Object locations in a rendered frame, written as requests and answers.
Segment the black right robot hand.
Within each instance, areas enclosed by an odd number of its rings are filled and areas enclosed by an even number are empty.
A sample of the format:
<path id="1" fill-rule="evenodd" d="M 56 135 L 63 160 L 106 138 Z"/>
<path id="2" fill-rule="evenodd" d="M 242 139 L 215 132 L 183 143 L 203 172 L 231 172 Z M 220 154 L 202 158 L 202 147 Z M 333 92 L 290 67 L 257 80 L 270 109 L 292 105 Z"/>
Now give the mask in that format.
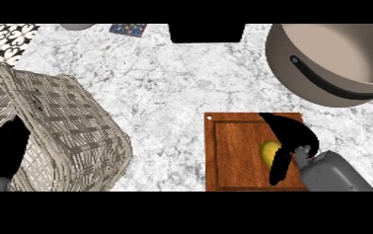
<path id="1" fill-rule="evenodd" d="M 274 186 L 288 176 L 296 149 L 299 147 L 307 149 L 307 158 L 310 159 L 318 150 L 318 139 L 311 129 L 298 120 L 271 113 L 259 113 L 259 116 L 270 125 L 282 143 L 270 170 L 270 185 Z"/>

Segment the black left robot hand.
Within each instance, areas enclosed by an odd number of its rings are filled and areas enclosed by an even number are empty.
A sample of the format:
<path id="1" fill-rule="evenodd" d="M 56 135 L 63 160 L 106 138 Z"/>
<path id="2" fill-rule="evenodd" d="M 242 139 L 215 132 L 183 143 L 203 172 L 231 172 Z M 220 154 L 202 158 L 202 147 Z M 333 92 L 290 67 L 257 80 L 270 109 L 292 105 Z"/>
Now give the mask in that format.
<path id="1" fill-rule="evenodd" d="M 0 177 L 12 179 L 22 163 L 30 140 L 30 129 L 19 117 L 0 126 Z"/>

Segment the yellow lemon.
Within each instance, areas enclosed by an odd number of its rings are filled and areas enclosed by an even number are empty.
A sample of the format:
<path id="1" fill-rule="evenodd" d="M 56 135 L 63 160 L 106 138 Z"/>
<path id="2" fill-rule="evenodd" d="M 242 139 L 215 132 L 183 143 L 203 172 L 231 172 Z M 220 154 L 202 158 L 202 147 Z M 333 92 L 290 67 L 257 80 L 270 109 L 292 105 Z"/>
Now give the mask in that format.
<path id="1" fill-rule="evenodd" d="M 280 148 L 282 144 L 276 141 L 264 141 L 259 144 L 259 155 L 267 168 L 271 168 L 273 166 L 276 153 Z"/>

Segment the brown wooden cutting board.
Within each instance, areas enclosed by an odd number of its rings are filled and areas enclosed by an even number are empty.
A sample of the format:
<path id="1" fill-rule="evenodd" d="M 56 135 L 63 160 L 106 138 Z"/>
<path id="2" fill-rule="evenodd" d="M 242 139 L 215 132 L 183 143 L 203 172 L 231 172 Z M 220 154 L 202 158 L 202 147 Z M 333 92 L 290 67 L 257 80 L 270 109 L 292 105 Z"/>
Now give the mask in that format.
<path id="1" fill-rule="evenodd" d="M 305 192 L 301 172 L 290 164 L 288 177 L 270 185 L 270 169 L 259 154 L 265 141 L 279 139 L 257 113 L 205 113 L 205 189 L 211 191 Z"/>

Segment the grey wicker basket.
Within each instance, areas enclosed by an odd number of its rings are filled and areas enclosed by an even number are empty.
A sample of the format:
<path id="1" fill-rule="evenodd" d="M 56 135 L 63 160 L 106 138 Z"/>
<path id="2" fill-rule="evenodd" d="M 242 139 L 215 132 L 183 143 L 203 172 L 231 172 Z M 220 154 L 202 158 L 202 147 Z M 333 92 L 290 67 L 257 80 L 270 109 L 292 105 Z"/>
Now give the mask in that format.
<path id="1" fill-rule="evenodd" d="M 19 118 L 31 135 L 13 192 L 105 192 L 133 157 L 128 134 L 69 75 L 0 62 L 0 125 Z"/>

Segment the black and white patterned cloth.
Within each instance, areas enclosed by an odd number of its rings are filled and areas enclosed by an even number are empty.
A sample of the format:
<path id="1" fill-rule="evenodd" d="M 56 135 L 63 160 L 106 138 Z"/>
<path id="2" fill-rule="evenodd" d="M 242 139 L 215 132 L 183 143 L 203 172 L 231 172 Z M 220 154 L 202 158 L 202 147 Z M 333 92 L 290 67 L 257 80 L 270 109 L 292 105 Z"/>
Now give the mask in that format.
<path id="1" fill-rule="evenodd" d="M 16 65 L 38 29 L 38 24 L 0 24 L 0 62 Z"/>

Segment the black box-shaped appliance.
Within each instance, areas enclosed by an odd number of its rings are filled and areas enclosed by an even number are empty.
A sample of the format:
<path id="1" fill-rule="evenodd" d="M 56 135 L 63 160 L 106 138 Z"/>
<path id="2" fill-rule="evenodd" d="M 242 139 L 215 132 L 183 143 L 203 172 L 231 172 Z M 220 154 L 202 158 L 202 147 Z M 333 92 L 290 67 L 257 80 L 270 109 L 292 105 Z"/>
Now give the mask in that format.
<path id="1" fill-rule="evenodd" d="M 170 24 L 174 43 L 240 42 L 243 24 Z"/>

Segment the grey round object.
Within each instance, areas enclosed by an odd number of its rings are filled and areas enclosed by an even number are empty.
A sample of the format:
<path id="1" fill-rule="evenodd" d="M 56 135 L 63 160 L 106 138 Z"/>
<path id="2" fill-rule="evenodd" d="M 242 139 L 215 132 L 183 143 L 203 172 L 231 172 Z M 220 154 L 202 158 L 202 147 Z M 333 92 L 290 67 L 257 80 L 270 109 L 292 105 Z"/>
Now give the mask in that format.
<path id="1" fill-rule="evenodd" d="M 62 27 L 68 31 L 83 31 L 87 30 L 94 24 L 62 24 Z"/>

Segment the dark blue patterned packet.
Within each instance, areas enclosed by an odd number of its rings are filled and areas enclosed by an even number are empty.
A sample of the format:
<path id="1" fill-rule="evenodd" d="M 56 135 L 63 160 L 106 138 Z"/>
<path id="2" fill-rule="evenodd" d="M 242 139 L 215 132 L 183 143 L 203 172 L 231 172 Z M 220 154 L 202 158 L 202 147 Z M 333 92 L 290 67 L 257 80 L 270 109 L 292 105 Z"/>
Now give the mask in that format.
<path id="1" fill-rule="evenodd" d="M 109 28 L 109 32 L 140 38 L 143 36 L 146 28 L 146 24 L 114 24 Z"/>

